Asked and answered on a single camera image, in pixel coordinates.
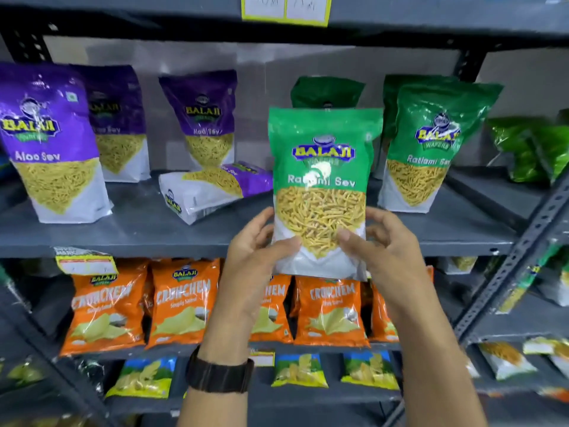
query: watch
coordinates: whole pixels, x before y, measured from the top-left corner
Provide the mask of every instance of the watch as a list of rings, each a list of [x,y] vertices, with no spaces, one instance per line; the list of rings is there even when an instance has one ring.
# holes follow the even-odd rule
[[[240,366],[221,366],[203,361],[197,357],[200,345],[197,345],[189,357],[186,381],[191,388],[213,393],[245,393],[255,363],[251,359]]]

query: right hand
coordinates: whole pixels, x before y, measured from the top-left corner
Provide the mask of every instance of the right hand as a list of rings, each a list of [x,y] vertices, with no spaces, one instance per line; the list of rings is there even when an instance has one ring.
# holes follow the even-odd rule
[[[338,243],[351,257],[364,261],[373,283],[390,309],[417,308],[437,298],[419,241],[393,213],[367,207],[366,241],[348,229],[338,230]]]

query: hand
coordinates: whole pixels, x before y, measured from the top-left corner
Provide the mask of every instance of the hand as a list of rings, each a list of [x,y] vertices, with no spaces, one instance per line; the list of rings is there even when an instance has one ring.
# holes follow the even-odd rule
[[[272,207],[265,208],[232,239],[219,283],[216,304],[227,302],[233,305],[251,328],[259,315],[265,287],[276,262],[301,248],[299,237],[267,246],[273,236],[274,225],[266,223],[273,215]]]
[[[366,218],[376,223],[366,227],[367,238],[375,242],[344,228],[338,230],[338,242],[347,255],[366,263],[390,311],[416,308],[429,300],[438,302],[413,232],[389,211],[367,207]]]

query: fingernail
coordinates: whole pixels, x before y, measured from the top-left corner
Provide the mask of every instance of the fingernail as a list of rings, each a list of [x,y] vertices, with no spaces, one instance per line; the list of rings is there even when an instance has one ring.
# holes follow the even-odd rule
[[[350,231],[345,228],[338,229],[338,239],[340,241],[348,241],[350,239]]]

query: price tag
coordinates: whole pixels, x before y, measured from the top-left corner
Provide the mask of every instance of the price tag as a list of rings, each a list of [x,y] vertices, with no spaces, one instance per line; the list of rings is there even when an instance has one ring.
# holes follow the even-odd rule
[[[332,0],[241,0],[244,20],[328,27]]]
[[[255,367],[274,367],[275,352],[274,351],[257,351],[251,349],[249,359],[255,363]]]
[[[75,247],[54,247],[55,262],[61,271],[75,275],[117,274],[112,256]]]

